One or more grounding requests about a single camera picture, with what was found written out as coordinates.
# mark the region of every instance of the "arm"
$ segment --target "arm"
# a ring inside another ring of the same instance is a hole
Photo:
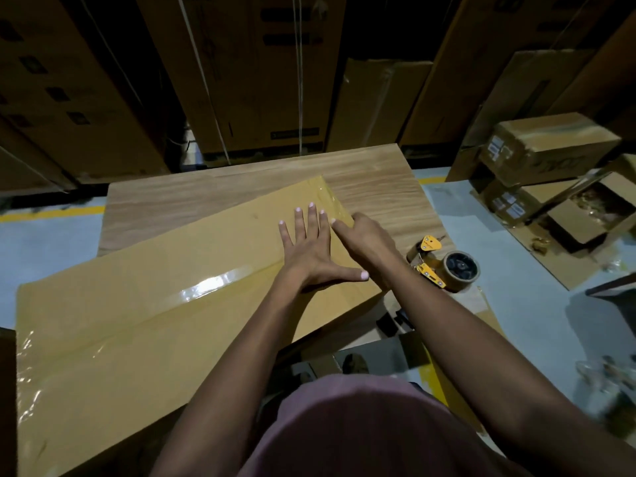
[[[367,272],[343,268],[331,261],[329,221],[321,213],[318,224],[313,203],[306,231],[300,208],[296,209],[294,219],[295,244],[285,223],[279,223],[285,250],[282,270],[183,411],[155,462],[152,477],[236,474],[300,292],[308,286],[332,281],[369,278]]]
[[[413,271],[375,221],[332,227],[378,272],[435,360],[510,456],[576,476],[628,475],[636,451],[602,430],[505,338]]]

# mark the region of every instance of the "forearm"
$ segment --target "forearm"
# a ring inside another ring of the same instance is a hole
[[[154,477],[238,472],[299,291],[297,279],[279,273],[183,411],[155,464]]]
[[[581,452],[627,455],[621,442],[601,432],[505,338],[445,291],[396,258],[380,267],[436,362],[490,431],[567,473],[595,471],[599,462]]]

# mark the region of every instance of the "hand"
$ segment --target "hand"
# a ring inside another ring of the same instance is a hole
[[[353,218],[353,228],[338,219],[331,221],[331,227],[363,268],[381,273],[387,264],[404,261],[395,241],[381,225],[360,212],[356,212]]]
[[[369,273],[359,268],[345,268],[331,261],[331,230],[324,210],[320,212],[320,224],[316,206],[309,204],[307,230],[303,211],[297,207],[294,213],[296,243],[291,242],[285,221],[279,223],[282,245],[285,250],[285,266],[281,272],[293,275],[301,288],[319,286],[339,281],[366,281]]]

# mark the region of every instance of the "wooden table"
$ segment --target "wooden table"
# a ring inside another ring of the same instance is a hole
[[[392,143],[113,183],[98,256],[321,174],[350,213],[378,221],[403,254],[426,234],[444,237],[444,250],[455,248]]]

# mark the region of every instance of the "pink shirt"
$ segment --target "pink shirt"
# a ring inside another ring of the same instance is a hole
[[[529,476],[408,382],[330,375],[282,401],[239,472],[252,476]]]

